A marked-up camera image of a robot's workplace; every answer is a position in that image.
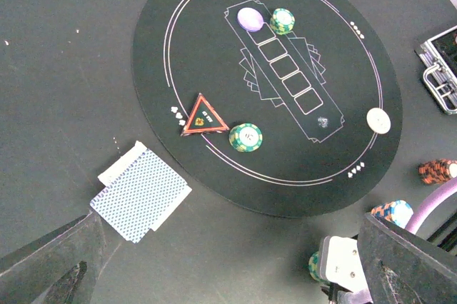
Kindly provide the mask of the green chip stack source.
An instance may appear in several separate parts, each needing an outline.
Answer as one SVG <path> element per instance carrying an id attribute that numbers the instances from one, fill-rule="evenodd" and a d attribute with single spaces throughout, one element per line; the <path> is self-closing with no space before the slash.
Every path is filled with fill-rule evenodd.
<path id="1" fill-rule="evenodd" d="M 316 251 L 311 255 L 311 257 L 308 260 L 308 271 L 310 273 L 310 276 L 318 282 L 321 282 L 319 272 L 318 272 L 318 266 L 319 266 L 319 252 Z"/>

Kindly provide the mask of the green chips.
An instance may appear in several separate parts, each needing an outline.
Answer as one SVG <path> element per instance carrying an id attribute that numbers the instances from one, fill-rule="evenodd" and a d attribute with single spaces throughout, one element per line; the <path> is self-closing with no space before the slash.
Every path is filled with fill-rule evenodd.
<path id="1" fill-rule="evenodd" d="M 288 10 L 277 8 L 273 11 L 269 26 L 278 35 L 285 35 L 293 31 L 295 24 L 294 15 Z"/>
<path id="2" fill-rule="evenodd" d="M 263 134 L 258 126 L 252 123 L 242 123 L 231 129 L 228 140 L 236 151 L 248 153 L 260 148 L 263 143 Z"/>

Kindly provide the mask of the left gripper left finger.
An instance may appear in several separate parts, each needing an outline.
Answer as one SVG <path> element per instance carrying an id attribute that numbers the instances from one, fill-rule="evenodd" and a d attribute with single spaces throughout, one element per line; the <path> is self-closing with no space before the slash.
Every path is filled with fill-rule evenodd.
<path id="1" fill-rule="evenodd" d="M 100 217 L 80 216 L 1 258 L 1 302 L 90 303 L 105 249 Z"/>

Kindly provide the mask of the purple round button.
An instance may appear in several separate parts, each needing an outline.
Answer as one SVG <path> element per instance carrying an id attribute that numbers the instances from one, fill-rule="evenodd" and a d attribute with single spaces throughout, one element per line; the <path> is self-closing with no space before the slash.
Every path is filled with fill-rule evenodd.
<path id="1" fill-rule="evenodd" d="M 264 20 L 261 13 L 251 7 L 244 7 L 237 13 L 238 24 L 249 32 L 260 31 Z"/>

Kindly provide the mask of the red triangular button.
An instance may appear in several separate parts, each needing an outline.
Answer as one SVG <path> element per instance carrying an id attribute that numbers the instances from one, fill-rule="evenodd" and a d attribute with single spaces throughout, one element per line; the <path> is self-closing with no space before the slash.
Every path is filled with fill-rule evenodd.
<path id="1" fill-rule="evenodd" d="M 223 133 L 228 125 L 219 116 L 206 97 L 200 93 L 181 131 L 181 136 L 205 133 Z"/>

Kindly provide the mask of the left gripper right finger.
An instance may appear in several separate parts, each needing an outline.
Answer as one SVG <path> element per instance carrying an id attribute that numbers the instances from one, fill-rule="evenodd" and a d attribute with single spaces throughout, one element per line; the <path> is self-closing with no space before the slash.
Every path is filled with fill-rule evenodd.
<path id="1" fill-rule="evenodd" d="M 373 303 L 455 303 L 456 257 L 369 213 L 358 252 Z"/>

